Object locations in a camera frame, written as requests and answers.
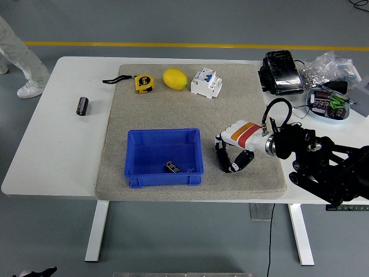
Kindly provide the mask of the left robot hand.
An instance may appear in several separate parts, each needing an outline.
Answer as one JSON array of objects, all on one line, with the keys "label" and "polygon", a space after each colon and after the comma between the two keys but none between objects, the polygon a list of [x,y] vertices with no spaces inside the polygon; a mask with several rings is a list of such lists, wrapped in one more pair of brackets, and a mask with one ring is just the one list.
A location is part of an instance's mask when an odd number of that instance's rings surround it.
[{"label": "left robot hand", "polygon": [[25,269],[22,273],[19,274],[19,277],[48,277],[52,276],[57,271],[57,269],[58,268],[56,266],[46,268],[43,271],[31,271],[29,269]]}]

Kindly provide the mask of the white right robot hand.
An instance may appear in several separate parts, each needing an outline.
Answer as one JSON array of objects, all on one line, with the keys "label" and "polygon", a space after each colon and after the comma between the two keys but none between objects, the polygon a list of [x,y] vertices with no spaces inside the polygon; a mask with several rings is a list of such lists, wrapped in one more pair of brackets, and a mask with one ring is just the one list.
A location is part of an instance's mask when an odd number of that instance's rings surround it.
[{"label": "white right robot hand", "polygon": [[[226,147],[234,146],[242,151],[232,162]],[[214,147],[221,169],[226,173],[243,170],[253,159],[254,152],[260,151],[267,156],[275,156],[274,135],[252,122],[239,120],[219,133]]]}]

